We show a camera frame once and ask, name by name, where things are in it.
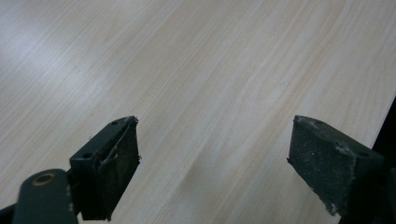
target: wooden table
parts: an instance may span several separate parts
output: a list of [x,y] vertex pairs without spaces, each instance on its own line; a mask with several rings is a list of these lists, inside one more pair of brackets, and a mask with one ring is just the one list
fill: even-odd
[[3,0],[0,207],[113,119],[141,164],[112,223],[337,223],[287,164],[295,114],[371,147],[396,2]]

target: screw hole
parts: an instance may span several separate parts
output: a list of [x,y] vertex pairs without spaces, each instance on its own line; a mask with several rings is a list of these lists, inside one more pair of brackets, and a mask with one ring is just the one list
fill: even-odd
[[55,174],[51,174],[51,173],[43,174],[43,175],[35,178],[35,180],[33,181],[33,185],[34,186],[46,185],[49,182],[51,182],[53,180],[53,178],[55,178]]
[[84,159],[89,159],[91,157],[92,157],[92,153],[90,153],[90,152],[85,153],[84,155],[82,155],[82,158],[84,158]]

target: wood grain surface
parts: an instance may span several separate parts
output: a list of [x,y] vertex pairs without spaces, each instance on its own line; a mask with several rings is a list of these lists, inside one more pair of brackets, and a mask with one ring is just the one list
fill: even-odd
[[392,0],[2,0],[0,207],[135,115],[112,223],[337,223],[287,164],[293,116],[371,147],[395,72]]

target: light wood tabletop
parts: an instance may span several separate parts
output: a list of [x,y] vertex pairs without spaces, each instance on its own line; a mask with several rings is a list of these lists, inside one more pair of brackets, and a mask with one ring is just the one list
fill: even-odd
[[0,207],[135,115],[112,223],[338,223],[287,163],[292,119],[371,147],[395,72],[392,0],[3,0]]

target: mounting hole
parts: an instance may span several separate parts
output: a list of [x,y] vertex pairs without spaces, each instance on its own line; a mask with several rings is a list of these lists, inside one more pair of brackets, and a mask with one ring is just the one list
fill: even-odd
[[89,159],[89,158],[91,158],[91,157],[92,157],[92,153],[91,153],[91,152],[84,153],[84,155],[82,155],[82,158],[83,158],[83,159]]
[[55,178],[55,174],[47,173],[40,175],[33,181],[34,186],[43,186],[50,183]]
[[363,156],[363,157],[369,157],[370,155],[365,152],[358,152],[358,155]]

